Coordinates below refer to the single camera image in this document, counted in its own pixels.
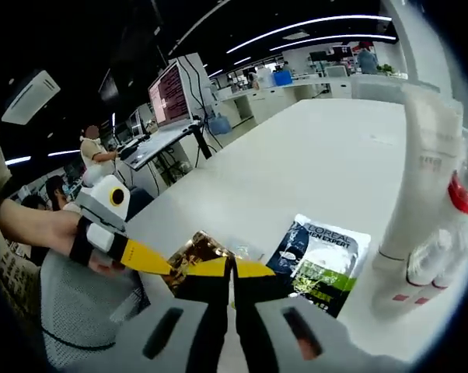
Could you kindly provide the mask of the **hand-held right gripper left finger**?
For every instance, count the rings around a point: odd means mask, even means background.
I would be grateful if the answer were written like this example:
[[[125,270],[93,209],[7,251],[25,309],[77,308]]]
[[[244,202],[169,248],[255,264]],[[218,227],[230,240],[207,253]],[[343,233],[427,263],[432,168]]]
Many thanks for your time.
[[[153,302],[119,329],[101,354],[66,372],[215,372],[227,332],[232,264],[226,257],[190,268],[176,297]]]

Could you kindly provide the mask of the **person's left hand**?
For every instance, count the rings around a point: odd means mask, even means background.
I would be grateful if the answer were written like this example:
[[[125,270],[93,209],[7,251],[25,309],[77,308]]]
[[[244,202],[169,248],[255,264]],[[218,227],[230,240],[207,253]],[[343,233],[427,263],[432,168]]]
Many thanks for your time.
[[[123,264],[104,256],[82,238],[79,233],[81,215],[72,211],[56,211],[55,215],[52,249],[99,274],[112,276],[124,271]]]

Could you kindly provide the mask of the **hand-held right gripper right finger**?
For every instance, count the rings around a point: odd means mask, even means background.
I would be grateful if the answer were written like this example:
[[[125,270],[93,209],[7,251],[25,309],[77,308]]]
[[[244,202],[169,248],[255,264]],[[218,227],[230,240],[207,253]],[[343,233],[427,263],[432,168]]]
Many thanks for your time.
[[[251,372],[406,372],[408,365],[356,346],[347,328],[259,262],[233,267],[236,331]]]

